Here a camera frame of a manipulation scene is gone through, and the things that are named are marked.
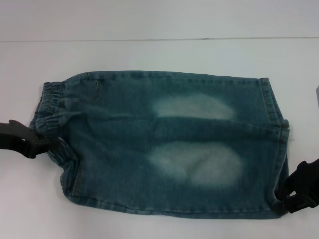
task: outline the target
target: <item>black clamp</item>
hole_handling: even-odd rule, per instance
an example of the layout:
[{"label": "black clamp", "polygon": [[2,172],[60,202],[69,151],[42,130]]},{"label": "black clamp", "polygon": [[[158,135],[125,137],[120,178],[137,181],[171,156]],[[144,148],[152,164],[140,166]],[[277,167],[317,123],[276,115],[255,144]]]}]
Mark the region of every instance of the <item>black clamp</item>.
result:
[{"label": "black clamp", "polygon": [[48,152],[57,147],[57,139],[30,129],[15,120],[0,123],[0,148],[14,150],[27,158]]},{"label": "black clamp", "polygon": [[283,185],[275,192],[283,206],[294,213],[319,205],[319,159],[312,163],[301,162]]}]

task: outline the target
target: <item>denim fabric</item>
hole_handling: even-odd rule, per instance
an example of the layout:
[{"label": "denim fabric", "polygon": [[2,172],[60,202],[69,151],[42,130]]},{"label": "denim fabric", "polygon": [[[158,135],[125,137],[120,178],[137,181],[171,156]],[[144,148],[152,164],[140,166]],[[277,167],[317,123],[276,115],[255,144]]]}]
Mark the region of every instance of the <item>denim fabric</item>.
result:
[{"label": "denim fabric", "polygon": [[74,203],[144,215],[271,219],[289,125],[267,78],[110,71],[45,83],[31,128]]}]

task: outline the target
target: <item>white surface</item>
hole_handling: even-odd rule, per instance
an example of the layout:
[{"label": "white surface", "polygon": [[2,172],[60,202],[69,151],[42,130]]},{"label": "white surface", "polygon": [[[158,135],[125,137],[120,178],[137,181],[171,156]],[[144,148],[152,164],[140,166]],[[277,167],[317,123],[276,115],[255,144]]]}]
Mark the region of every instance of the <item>white surface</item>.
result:
[{"label": "white surface", "polygon": [[318,0],[1,0],[0,40],[319,36]]},{"label": "white surface", "polygon": [[[0,122],[29,124],[42,84],[97,70],[156,70],[269,77],[291,124],[289,164],[319,157],[319,40],[0,43]],[[190,220],[75,205],[46,154],[0,150],[2,239],[315,239],[319,208],[278,220]]]}]

